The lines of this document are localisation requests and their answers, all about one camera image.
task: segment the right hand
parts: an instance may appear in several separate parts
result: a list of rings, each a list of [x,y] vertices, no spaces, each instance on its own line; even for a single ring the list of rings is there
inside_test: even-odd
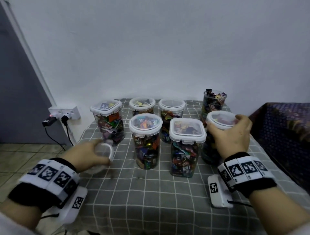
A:
[[[220,130],[207,122],[207,131],[213,135],[217,151],[223,159],[238,152],[247,152],[249,148],[252,122],[242,114],[236,115],[236,119],[239,122],[227,130]]]

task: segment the gray checkered tablecloth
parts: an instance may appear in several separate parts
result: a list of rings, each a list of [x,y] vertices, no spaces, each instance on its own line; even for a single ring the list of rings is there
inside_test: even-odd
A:
[[[217,168],[201,158],[192,178],[173,177],[169,173],[170,145],[161,142],[160,162],[155,169],[140,169],[128,127],[132,117],[130,99],[123,102],[125,139],[116,147],[109,169],[95,175],[81,173],[81,186],[88,195],[71,231],[90,230],[102,234],[266,234],[254,210],[234,205],[232,209],[211,207],[207,179]],[[158,101],[154,112],[159,115]],[[186,101],[184,118],[199,118],[202,101]],[[101,138],[93,122],[80,142]],[[249,154],[258,157],[277,178],[279,187],[297,203],[310,210],[309,195],[297,186],[269,159],[251,137]],[[233,199],[249,203],[240,193]]]

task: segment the white sleeve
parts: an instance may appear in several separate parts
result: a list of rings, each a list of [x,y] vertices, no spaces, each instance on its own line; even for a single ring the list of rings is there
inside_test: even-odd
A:
[[[295,229],[287,235],[309,235],[310,234],[310,223],[304,224],[303,226]]]
[[[33,231],[15,223],[0,212],[0,231],[5,235],[36,235]]]

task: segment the open container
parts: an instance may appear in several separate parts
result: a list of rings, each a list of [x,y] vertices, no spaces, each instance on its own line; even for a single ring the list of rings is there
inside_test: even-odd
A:
[[[138,114],[129,120],[128,125],[138,166],[146,170],[156,167],[160,154],[161,118],[151,113]]]
[[[170,122],[171,169],[173,176],[192,177],[201,145],[206,141],[203,123],[198,119],[174,118]]]
[[[100,157],[108,157],[110,161],[113,161],[113,158],[114,158],[114,150],[112,146],[106,143],[97,144],[95,146],[95,154]],[[98,166],[93,166],[91,169],[88,169],[85,172],[88,174],[97,174],[106,168],[108,168],[108,166],[98,165]]]
[[[112,140],[113,146],[119,144],[125,137],[121,108],[122,102],[119,100],[104,100],[90,107],[103,140]]]
[[[155,100],[149,97],[136,97],[129,101],[132,116],[141,113],[154,113]]]
[[[208,113],[222,110],[226,98],[227,95],[224,92],[213,89],[206,89],[203,93],[200,120],[205,128]]]
[[[185,108],[185,101],[178,99],[161,99],[158,103],[160,116],[162,118],[161,139],[170,144],[169,137],[170,121],[173,118],[181,118]]]
[[[206,120],[221,130],[232,128],[238,122],[236,115],[227,111],[212,111],[208,114]],[[221,156],[215,147],[214,138],[208,131],[206,142],[202,145],[201,158],[207,164],[212,165],[218,165],[221,160]]]

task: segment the square container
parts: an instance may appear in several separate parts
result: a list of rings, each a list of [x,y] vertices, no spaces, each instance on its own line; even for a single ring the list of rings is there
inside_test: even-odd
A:
[[[136,97],[129,101],[132,116],[141,113],[154,113],[155,100],[149,97]]]
[[[110,161],[113,161],[114,158],[114,150],[111,145],[106,143],[99,143],[95,146],[95,154],[100,157],[108,157]],[[107,169],[108,166],[98,165],[93,166],[91,169],[86,170],[85,172],[88,174],[97,174],[100,171]]]
[[[162,119],[155,114],[143,113],[132,117],[128,124],[138,166],[146,170],[156,167],[160,154]]]
[[[171,169],[173,176],[192,177],[206,131],[198,119],[174,118],[170,122]]]
[[[207,115],[207,121],[213,123],[221,130],[232,128],[236,123],[238,123],[236,115],[227,111],[212,111]],[[215,146],[214,138],[208,131],[206,141],[202,145],[201,158],[207,164],[215,166],[217,166],[221,160],[221,156]]]
[[[161,139],[165,143],[170,144],[169,137],[170,121],[173,118],[181,118],[185,108],[185,101],[178,99],[161,99],[158,103],[160,116],[162,118]]]
[[[122,102],[119,100],[104,100],[90,107],[103,140],[109,140],[113,146],[118,145],[125,137],[121,108]]]
[[[222,110],[227,95],[222,91],[207,89],[203,93],[203,102],[201,106],[200,120],[206,127],[206,118],[212,111]]]

